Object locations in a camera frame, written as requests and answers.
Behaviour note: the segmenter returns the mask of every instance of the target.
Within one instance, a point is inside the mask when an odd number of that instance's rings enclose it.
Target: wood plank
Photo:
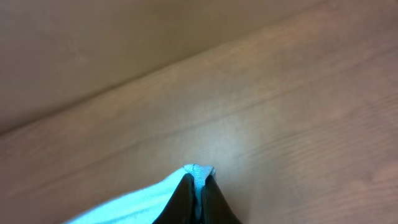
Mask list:
[[[0,133],[324,0],[2,0]]]
[[[62,222],[197,162],[244,223],[393,223],[397,7],[325,2],[3,136],[0,220]]]

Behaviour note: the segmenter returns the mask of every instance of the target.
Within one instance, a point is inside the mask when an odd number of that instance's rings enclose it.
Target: brown floor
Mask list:
[[[0,149],[0,223],[60,223],[193,162],[244,223],[398,223],[398,3],[322,1]]]

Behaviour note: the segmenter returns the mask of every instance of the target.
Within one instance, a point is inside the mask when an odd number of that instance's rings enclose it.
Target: wood grain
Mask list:
[[[0,138],[0,223],[211,164],[244,223],[396,223],[398,5],[337,0]]]
[[[0,133],[323,0],[2,0]]]

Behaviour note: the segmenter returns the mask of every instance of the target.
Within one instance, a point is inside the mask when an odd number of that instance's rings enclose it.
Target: blue cloth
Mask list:
[[[195,215],[199,218],[201,215],[201,189],[205,186],[206,178],[209,175],[215,175],[215,170],[212,166],[189,164],[176,170],[157,184],[105,202],[66,223],[151,224],[163,211],[185,174],[191,174],[194,177],[195,196],[198,202],[198,206],[195,207]]]

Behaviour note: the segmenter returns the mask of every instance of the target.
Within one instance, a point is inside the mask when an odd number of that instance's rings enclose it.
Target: cloth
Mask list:
[[[198,202],[195,207],[195,215],[199,218],[201,215],[201,189],[205,186],[206,178],[209,175],[215,176],[215,169],[212,166],[189,164],[176,170],[157,184],[105,202],[65,223],[151,224],[163,211],[185,174],[191,174],[194,177],[195,196]]]

